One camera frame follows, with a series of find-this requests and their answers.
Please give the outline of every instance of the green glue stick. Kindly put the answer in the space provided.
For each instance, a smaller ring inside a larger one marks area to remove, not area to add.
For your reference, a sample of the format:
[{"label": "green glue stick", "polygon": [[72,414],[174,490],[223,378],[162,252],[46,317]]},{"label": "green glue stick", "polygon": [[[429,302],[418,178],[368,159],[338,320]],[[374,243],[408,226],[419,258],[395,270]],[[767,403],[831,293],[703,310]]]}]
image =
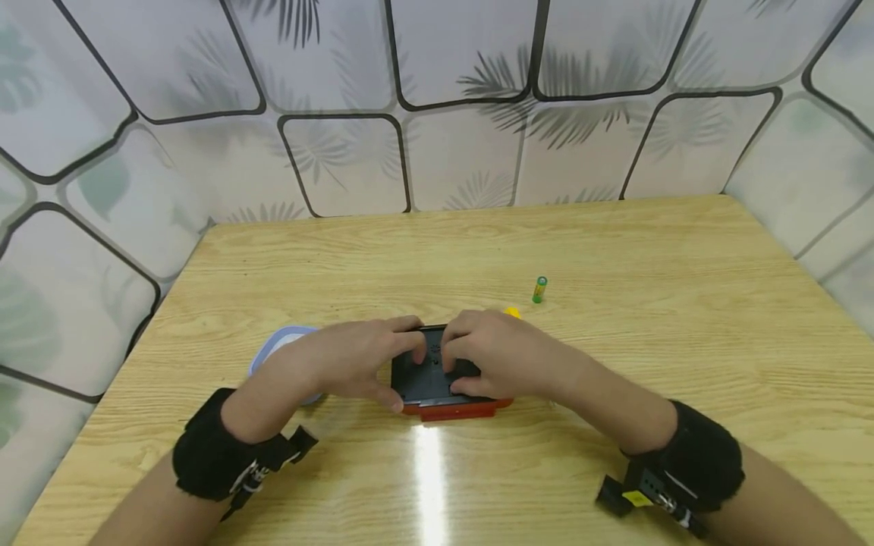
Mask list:
[{"label": "green glue stick", "polygon": [[531,296],[531,301],[534,303],[543,301],[544,292],[546,292],[546,277],[538,277],[538,283],[534,286],[534,295]]}]

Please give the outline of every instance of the black outline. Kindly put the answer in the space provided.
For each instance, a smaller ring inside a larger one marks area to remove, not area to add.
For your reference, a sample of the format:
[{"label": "black outline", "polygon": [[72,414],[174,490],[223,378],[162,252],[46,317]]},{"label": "black outline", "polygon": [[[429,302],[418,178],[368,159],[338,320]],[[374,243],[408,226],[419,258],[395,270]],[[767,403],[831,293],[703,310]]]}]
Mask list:
[{"label": "black outline", "polygon": [[258,78],[256,77],[255,71],[253,69],[252,61],[249,59],[248,54],[246,53],[246,48],[243,46],[242,39],[239,37],[239,30],[237,26],[233,23],[231,12],[228,10],[227,5],[225,4],[225,0],[219,0],[219,4],[221,5],[222,11],[225,13],[225,20],[227,21],[228,26],[231,29],[231,34],[234,37],[234,40],[237,42],[237,48],[239,49],[240,55],[243,56],[243,61],[246,63],[246,68],[249,70],[249,77],[252,79],[253,85],[255,86],[255,91],[258,93],[258,106],[255,107],[254,110],[222,110],[220,112],[204,112],[202,114],[190,114],[190,115],[180,115],[175,118],[164,118],[161,120],[155,120],[148,117],[141,108],[139,108],[136,103],[134,103],[133,99],[130,98],[130,95],[124,91],[124,88],[121,86],[121,82],[109,71],[109,65],[107,65],[106,61],[103,60],[103,57],[94,49],[94,46],[87,39],[85,32],[79,27],[79,24],[76,23],[76,20],[73,18],[73,15],[67,10],[67,8],[63,4],[63,0],[54,0],[61,10],[64,13],[64,17],[66,17],[67,22],[76,30],[76,33],[80,35],[80,38],[83,42],[86,43],[88,49],[91,50],[91,53],[97,58],[97,61],[103,66],[103,69],[109,74],[109,77],[112,78],[112,81],[115,82],[115,85],[119,88],[121,94],[124,95],[125,99],[128,100],[128,104],[130,104],[131,108],[134,109],[135,112],[139,113],[139,115],[145,120],[151,123],[152,125],[169,125],[171,123],[179,123],[182,121],[198,121],[198,120],[211,120],[214,118],[223,118],[237,115],[257,115],[264,114],[267,111],[267,101],[264,98],[264,93],[261,90],[261,86],[258,83]]},{"label": "black outline", "polygon": [[752,91],[752,92],[750,92],[750,91],[711,91],[711,92],[707,92],[707,93],[705,93],[705,92],[674,93],[674,94],[662,99],[661,102],[659,102],[657,105],[655,105],[655,109],[653,110],[652,117],[649,118],[649,123],[647,124],[647,129],[643,133],[643,138],[641,138],[640,145],[638,145],[638,147],[637,147],[637,152],[635,153],[635,159],[631,162],[631,167],[628,168],[628,174],[625,176],[625,182],[622,184],[622,191],[620,191],[620,193],[619,193],[618,200],[619,201],[625,200],[625,191],[628,189],[628,183],[631,182],[631,176],[635,172],[635,167],[637,167],[637,161],[641,158],[641,153],[643,152],[643,147],[646,146],[646,144],[647,144],[647,138],[649,137],[649,132],[652,130],[653,124],[656,122],[656,117],[658,117],[659,112],[661,112],[662,108],[667,106],[670,102],[673,102],[674,100],[678,100],[678,99],[717,99],[720,97],[756,97],[759,95],[769,94],[769,93],[772,94],[774,97],[773,104],[771,105],[771,107],[768,109],[767,113],[762,118],[762,122],[759,124],[759,126],[756,128],[756,130],[753,131],[753,135],[747,141],[746,145],[743,148],[743,151],[740,152],[740,155],[738,156],[738,160],[734,163],[734,167],[732,167],[732,172],[733,172],[734,169],[737,168],[738,162],[740,161],[740,158],[743,156],[744,152],[746,152],[746,150],[750,147],[750,144],[752,144],[753,139],[756,137],[756,135],[762,129],[765,122],[770,118],[773,111],[780,104],[780,101],[783,99],[783,90],[777,86],[777,87],[765,87],[765,88],[760,89],[758,91]]},{"label": "black outline", "polygon": [[[115,250],[107,241],[100,238],[97,235],[97,233],[94,232],[94,230],[89,228],[87,225],[82,224],[82,222],[80,222],[75,216],[73,216],[67,209],[65,209],[64,207],[62,207],[59,204],[50,203],[50,202],[46,202],[46,201],[34,204],[24,214],[22,214],[20,217],[16,218],[14,222],[10,223],[9,228],[7,229],[6,233],[3,235],[3,239],[0,240],[0,260],[2,260],[3,257],[6,255],[6,249],[9,248],[9,244],[12,241],[12,236],[15,234],[15,232],[17,232],[18,228],[20,228],[22,225],[24,225],[24,223],[28,219],[30,219],[32,216],[34,216],[37,213],[42,212],[42,211],[57,212],[58,214],[65,217],[70,222],[73,222],[74,225],[76,225],[79,229],[81,229],[88,237],[93,239],[94,242],[96,242],[98,245],[102,246],[103,248],[107,249],[109,251],[109,253],[111,253],[118,260],[120,260],[125,266],[127,266],[131,270],[133,270],[134,273],[143,277],[155,290],[155,299],[152,301],[152,305],[151,305],[151,308],[149,309],[149,312],[142,319],[142,321],[140,321],[140,324],[137,325],[136,328],[134,328],[134,333],[131,335],[130,341],[128,342],[128,348],[125,351],[124,358],[122,359],[121,364],[119,365],[119,370],[120,370],[121,367],[124,365],[124,363],[127,361],[128,356],[130,355],[130,352],[133,350],[134,345],[136,343],[136,340],[139,339],[139,335],[145,330],[146,326],[149,325],[149,322],[152,320],[152,317],[155,316],[155,312],[157,311],[158,306],[159,306],[160,301],[161,301],[161,287],[158,286],[158,284],[155,282],[155,280],[153,280],[151,277],[149,277],[140,267],[138,267],[135,263],[130,261],[128,258],[126,258],[123,254],[121,254],[120,252]],[[2,364],[0,364],[0,372],[2,372],[2,367],[3,367]],[[18,374],[21,375],[20,379],[22,381],[26,381],[27,383],[39,384],[40,386],[46,387],[46,389],[53,390],[53,389],[50,389],[46,385],[54,385],[54,384],[49,383],[44,379],[40,379],[38,377],[31,376],[30,374],[24,373],[22,371],[19,371]],[[54,385],[54,386],[56,386],[59,389],[64,390],[64,391],[70,390],[70,389],[67,389],[66,387],[62,387],[60,385]],[[86,395],[86,394],[77,393],[78,396],[76,398],[78,398],[80,400],[89,401],[91,398],[96,397],[98,400],[100,400],[100,397],[102,397],[104,393],[105,393],[105,391],[103,391],[103,393],[101,393],[99,395]]]},{"label": "black outline", "polygon": [[279,130],[279,135],[282,139],[282,144],[285,146],[285,151],[288,154],[288,159],[291,161],[291,167],[295,170],[295,176],[297,177],[297,183],[301,188],[301,195],[303,195],[303,202],[307,205],[307,209],[309,210],[309,214],[313,216],[313,218],[331,218],[324,217],[320,214],[316,213],[313,210],[313,205],[309,202],[309,196],[307,196],[307,190],[303,187],[303,179],[301,178],[301,172],[297,169],[297,163],[295,162],[295,158],[291,153],[291,147],[288,146],[288,139],[285,138],[285,131],[282,128],[285,126],[287,121],[292,120],[386,120],[392,124],[395,132],[398,134],[398,152],[400,154],[400,169],[402,175],[404,177],[404,195],[406,197],[406,208],[400,212],[403,214],[405,212],[409,212],[413,207],[413,200],[410,198],[410,183],[406,173],[406,148],[404,147],[404,138],[403,132],[400,127],[400,123],[398,120],[394,118],[394,116],[389,114],[378,114],[378,113],[367,113],[367,114],[346,114],[346,115],[334,115],[334,114],[284,114],[280,116],[279,120],[276,122],[276,128]]},{"label": "black outline", "polygon": [[126,128],[128,128],[128,126],[131,123],[136,121],[136,119],[138,117],[136,106],[131,101],[130,97],[125,92],[125,90],[121,87],[121,84],[119,83],[118,79],[115,77],[114,74],[112,74],[112,71],[109,70],[109,66],[106,64],[106,61],[103,60],[103,57],[100,56],[100,54],[94,48],[94,45],[91,43],[90,40],[88,40],[87,36],[85,35],[85,32],[83,32],[82,29],[79,27],[79,25],[76,24],[76,21],[73,19],[73,16],[70,15],[70,12],[67,11],[66,7],[61,2],[61,0],[54,0],[54,3],[55,3],[55,6],[60,11],[61,16],[63,16],[63,18],[67,21],[67,23],[73,28],[73,32],[75,32],[75,34],[79,37],[79,40],[81,40],[82,44],[86,47],[86,49],[88,49],[88,51],[91,53],[91,56],[94,57],[94,60],[97,61],[97,64],[101,66],[101,68],[103,69],[103,72],[106,73],[106,75],[109,77],[110,81],[113,82],[116,90],[121,94],[122,98],[128,103],[128,108],[130,109],[130,112],[128,113],[127,117],[125,117],[123,120],[121,120],[121,123],[119,124],[118,128],[113,132],[113,134],[109,138],[109,140],[107,140],[106,142],[103,142],[100,146],[98,146],[95,149],[92,149],[90,152],[83,155],[79,159],[76,159],[73,162],[69,163],[66,167],[59,170],[57,173],[55,173],[53,175],[40,175],[40,174],[33,172],[30,169],[27,169],[22,163],[20,163],[14,157],[12,157],[12,155],[9,152],[7,152],[3,148],[0,148],[0,156],[3,159],[5,159],[7,162],[9,162],[10,165],[15,167],[19,171],[21,171],[25,176],[27,176],[29,179],[31,179],[34,183],[38,183],[38,184],[41,184],[44,186],[51,186],[51,185],[54,185],[54,184],[60,182],[62,179],[64,179],[66,176],[68,176],[70,173],[72,173],[74,170],[76,170],[79,167],[81,167],[82,165],[92,161],[95,157],[99,156],[100,154],[107,151],[108,149],[111,149],[119,141],[119,139],[121,138],[121,134],[124,133],[124,130]]},{"label": "black outline", "polygon": [[69,390],[66,387],[62,387],[54,383],[49,383],[48,381],[40,379],[39,377],[29,376],[24,372],[14,370],[8,366],[3,366],[2,364],[0,364],[0,375],[11,377],[13,379],[17,379],[21,383],[33,385],[34,387],[39,387],[55,394],[70,397],[88,404],[98,404],[103,399],[102,394],[98,394],[92,397],[85,396],[84,394],[80,394],[75,390]]},{"label": "black outline", "polygon": [[394,15],[392,14],[392,0],[384,0],[385,22],[388,28],[389,51],[392,57],[392,73],[394,75],[394,93],[398,104],[407,112],[424,112],[435,108],[453,107],[471,104],[518,104],[524,101],[531,91],[532,82],[537,81],[540,71],[540,59],[543,55],[544,36],[546,34],[546,18],[549,13],[551,0],[538,0],[538,6],[534,14],[534,36],[531,38],[531,62],[528,67],[528,81],[519,94],[512,97],[494,97],[480,99],[458,99],[444,102],[432,102],[417,106],[404,98],[404,91],[400,87],[400,66],[398,63],[398,42],[394,34]]},{"label": "black outline", "polygon": [[849,8],[847,8],[847,10],[838,20],[835,28],[832,29],[831,33],[829,34],[829,37],[826,38],[826,40],[822,43],[819,51],[814,54],[813,58],[810,60],[810,63],[804,69],[804,72],[801,73],[801,85],[804,87],[804,89],[807,90],[808,93],[812,94],[817,99],[834,108],[836,112],[850,120],[850,122],[852,122],[852,124],[855,125],[860,131],[862,131],[865,136],[874,141],[874,131],[871,131],[868,126],[866,126],[862,122],[862,120],[857,118],[856,115],[853,114],[848,108],[841,106],[836,100],[816,89],[813,82],[813,71],[816,67],[816,63],[819,62],[819,59],[822,57],[822,55],[826,52],[827,49],[829,49],[831,43],[835,41],[837,35],[840,34],[840,32],[843,30],[843,27],[847,24],[847,21],[849,21],[850,18],[853,17],[853,14],[856,13],[856,9],[861,4],[862,0],[855,0],[855,2]]},{"label": "black outline", "polygon": [[850,267],[852,267],[853,264],[855,264],[859,258],[864,256],[866,253],[870,252],[871,249],[874,249],[874,239],[872,239],[872,240],[868,241],[867,243],[865,243],[864,245],[862,245],[862,248],[853,252],[848,258],[846,258],[840,264],[834,266],[831,271],[829,271],[828,273],[825,273],[817,282],[820,284],[824,284],[824,283],[832,280],[836,275],[839,275],[839,274],[843,273],[844,271],[846,271],[847,269],[849,269]]},{"label": "black outline", "polygon": [[753,146],[753,143],[756,141],[757,138],[759,138],[761,132],[765,130],[765,125],[767,125],[767,123],[771,120],[774,113],[777,111],[777,108],[779,108],[780,105],[783,104],[783,88],[780,86],[774,86],[770,89],[774,91],[773,104],[770,108],[767,109],[765,115],[762,116],[762,121],[759,122],[759,126],[756,127],[756,130],[753,131],[753,135],[750,136],[750,140],[746,141],[744,149],[740,150],[740,153],[738,154],[738,160],[734,162],[732,172],[728,173],[728,177],[725,179],[725,183],[722,185],[722,190],[719,191],[719,195],[725,194],[725,188],[728,187],[728,183],[732,180],[732,175],[734,174],[734,171],[738,169],[740,162],[744,160],[744,154],[746,154],[746,151]]},{"label": "black outline", "polygon": [[807,253],[810,252],[817,243],[826,238],[829,233],[831,233],[844,220],[851,217],[853,213],[861,209],[862,206],[868,203],[872,197],[874,197],[874,186],[871,186],[867,191],[865,191],[865,193],[862,194],[858,201],[848,207],[846,211],[832,218],[831,222],[828,222],[825,227],[823,227],[819,233],[817,233],[812,239],[810,239],[808,243],[803,246],[801,250],[798,251],[798,253],[796,253],[792,258],[796,260],[804,258],[804,256],[807,255]]},{"label": "black outline", "polygon": [[652,86],[647,87],[646,89],[639,89],[634,91],[611,91],[609,93],[597,93],[592,95],[557,95],[553,97],[545,95],[543,94],[543,92],[540,91],[538,77],[533,81],[533,85],[531,86],[531,94],[533,94],[534,98],[539,100],[540,102],[562,102],[567,100],[582,100],[591,102],[593,100],[615,99],[618,97],[635,97],[655,93],[656,91],[661,89],[665,83],[667,83],[668,77],[670,77],[671,73],[674,71],[674,64],[676,63],[677,59],[679,59],[680,53],[683,50],[683,46],[686,44],[686,38],[689,36],[692,25],[696,21],[702,2],[703,0],[695,0],[695,3],[692,4],[692,9],[689,11],[689,17],[686,19],[686,24],[683,26],[683,30],[680,32],[680,36],[676,40],[674,52],[671,53],[670,59],[668,60],[668,65],[665,67],[664,74],[662,74],[662,77]]}]

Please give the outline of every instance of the finger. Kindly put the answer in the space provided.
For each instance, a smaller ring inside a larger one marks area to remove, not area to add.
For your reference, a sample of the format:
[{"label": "finger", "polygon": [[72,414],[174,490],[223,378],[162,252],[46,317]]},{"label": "finger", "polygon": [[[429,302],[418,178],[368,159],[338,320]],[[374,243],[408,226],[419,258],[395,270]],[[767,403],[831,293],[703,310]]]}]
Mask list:
[{"label": "finger", "polygon": [[401,413],[404,410],[404,399],[400,397],[398,392],[376,379],[373,380],[366,392],[368,398],[376,400],[395,413]]},{"label": "finger", "polygon": [[440,339],[440,345],[445,346],[447,342],[454,340],[456,337],[469,334],[477,322],[479,322],[482,311],[473,311],[465,309],[461,311],[443,330],[443,337]]},{"label": "finger", "polygon": [[469,397],[494,398],[491,396],[494,388],[486,377],[460,377],[449,385],[449,390]]},{"label": "finger", "polygon": [[392,329],[392,332],[409,332],[416,328],[421,328],[425,324],[415,314],[407,314],[405,316],[396,316],[391,319],[385,319],[385,323]]},{"label": "finger", "polygon": [[401,332],[392,335],[391,358],[401,353],[406,353],[408,350],[413,352],[413,362],[421,364],[425,360],[425,354],[427,353],[425,334],[421,332]]},{"label": "finger", "polygon": [[458,358],[467,358],[476,363],[474,358],[474,347],[469,337],[456,337],[443,346],[441,354],[443,356],[443,371],[449,373],[455,369],[455,360]]}]

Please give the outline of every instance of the right hand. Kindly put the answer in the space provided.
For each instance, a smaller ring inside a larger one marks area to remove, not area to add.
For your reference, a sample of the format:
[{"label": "right hand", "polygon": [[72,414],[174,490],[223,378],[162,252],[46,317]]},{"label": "right hand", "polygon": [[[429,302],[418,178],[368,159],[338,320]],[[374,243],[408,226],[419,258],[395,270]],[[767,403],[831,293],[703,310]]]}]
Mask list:
[{"label": "right hand", "polygon": [[499,311],[461,311],[443,332],[443,371],[465,358],[482,371],[462,377],[452,392],[473,397],[554,398],[559,386],[572,380],[584,353],[549,337],[528,322]]}]

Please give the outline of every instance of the yellow label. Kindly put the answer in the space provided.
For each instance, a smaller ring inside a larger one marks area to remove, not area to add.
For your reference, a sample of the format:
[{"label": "yellow label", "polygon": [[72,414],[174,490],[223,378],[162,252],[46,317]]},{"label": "yellow label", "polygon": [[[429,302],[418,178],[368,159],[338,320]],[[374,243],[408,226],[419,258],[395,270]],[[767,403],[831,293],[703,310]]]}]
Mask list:
[{"label": "yellow label", "polygon": [[622,494],[623,497],[628,499],[629,502],[635,505],[635,508],[643,508],[645,506],[652,506],[653,502],[647,498],[647,495],[641,493],[640,491],[626,491]]}]

